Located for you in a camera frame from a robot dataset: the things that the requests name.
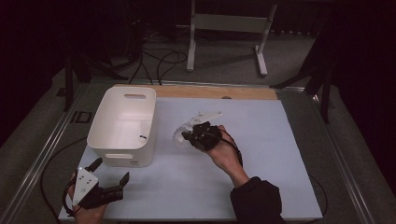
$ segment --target white metal stand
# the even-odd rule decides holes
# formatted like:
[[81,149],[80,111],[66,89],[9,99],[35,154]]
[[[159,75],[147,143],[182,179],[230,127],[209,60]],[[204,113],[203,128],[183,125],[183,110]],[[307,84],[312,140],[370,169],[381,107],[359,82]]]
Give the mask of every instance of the white metal stand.
[[194,70],[196,46],[194,37],[196,29],[237,31],[262,34],[262,41],[259,46],[256,46],[256,55],[260,74],[266,76],[268,72],[264,57],[262,56],[262,50],[264,49],[265,41],[270,32],[275,12],[276,5],[271,5],[267,18],[198,14],[195,13],[195,0],[191,0],[190,47],[187,60],[187,71],[192,72]]

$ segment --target person's right hand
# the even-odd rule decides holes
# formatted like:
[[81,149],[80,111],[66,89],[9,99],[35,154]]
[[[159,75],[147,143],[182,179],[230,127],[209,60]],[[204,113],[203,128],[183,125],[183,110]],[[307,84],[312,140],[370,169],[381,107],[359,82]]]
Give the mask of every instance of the person's right hand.
[[[226,133],[223,125],[219,125],[222,138],[234,144],[233,139]],[[219,143],[207,154],[212,161],[233,181],[233,185],[238,188],[249,181],[247,174],[239,163],[235,149],[229,144],[219,141]]]

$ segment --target black sleeve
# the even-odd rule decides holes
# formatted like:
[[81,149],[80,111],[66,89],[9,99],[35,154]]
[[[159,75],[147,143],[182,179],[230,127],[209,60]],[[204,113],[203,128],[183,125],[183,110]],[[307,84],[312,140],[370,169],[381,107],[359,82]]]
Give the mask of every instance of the black sleeve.
[[286,223],[282,216],[279,188],[257,176],[231,191],[231,202],[238,223]]

